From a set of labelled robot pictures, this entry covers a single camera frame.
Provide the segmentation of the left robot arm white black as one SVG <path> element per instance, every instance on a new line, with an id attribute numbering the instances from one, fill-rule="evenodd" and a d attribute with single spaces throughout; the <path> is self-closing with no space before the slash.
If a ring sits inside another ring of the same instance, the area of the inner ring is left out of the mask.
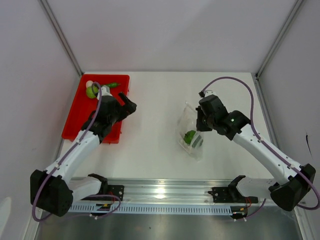
<path id="1" fill-rule="evenodd" d="M 70 183 L 81 163 L 102 144 L 112 127 L 136 111 L 137 105 L 124 93 L 119 93 L 119 97 L 121 101 L 108 92 L 98 94 L 96 110 L 91 112 L 66 153 L 45 170 L 36 169 L 31 174 L 30 203 L 35 221 L 41 222 L 36 209 L 62 217 L 73 203 L 83 199 L 121 201 L 110 194 L 107 178 L 98 174 L 92 173 L 79 183 Z"/>

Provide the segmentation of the green bell pepper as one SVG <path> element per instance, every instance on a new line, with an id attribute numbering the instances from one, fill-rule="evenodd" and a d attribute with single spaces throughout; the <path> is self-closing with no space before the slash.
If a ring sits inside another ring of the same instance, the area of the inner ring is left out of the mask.
<path id="1" fill-rule="evenodd" d="M 189 130 L 188 132 L 186 132 L 184 134 L 184 137 L 183 137 L 183 140 L 184 142 L 187 144 L 187 145 L 190 145 L 194 136 L 196 134 L 196 131 L 195 130 Z"/>

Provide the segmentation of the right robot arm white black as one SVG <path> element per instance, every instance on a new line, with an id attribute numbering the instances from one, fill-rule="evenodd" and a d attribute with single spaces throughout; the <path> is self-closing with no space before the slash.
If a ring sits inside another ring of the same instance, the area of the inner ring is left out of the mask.
<path id="1" fill-rule="evenodd" d="M 316 169 L 311 164 L 301 165 L 285 155 L 253 130 L 251 120 L 242 112 L 228 112 L 218 96 L 200 94 L 196 108 L 196 129 L 216 131 L 235 142 L 254 156 L 272 175 L 272 179 L 254 179 L 245 175 L 230 184 L 228 196 L 234 202 L 245 197 L 271 199 L 281 209 L 290 212 L 311 190 Z"/>

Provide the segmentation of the clear zip top bag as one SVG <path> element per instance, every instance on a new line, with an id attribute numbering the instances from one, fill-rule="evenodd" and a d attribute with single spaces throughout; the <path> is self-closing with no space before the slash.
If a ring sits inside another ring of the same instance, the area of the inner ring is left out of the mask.
<path id="1" fill-rule="evenodd" d="M 203 155 L 204 138 L 202 133 L 197 131 L 196 125 L 197 111 L 186 101 L 177 120 L 175 134 L 179 145 L 190 157 L 198 161 Z"/>

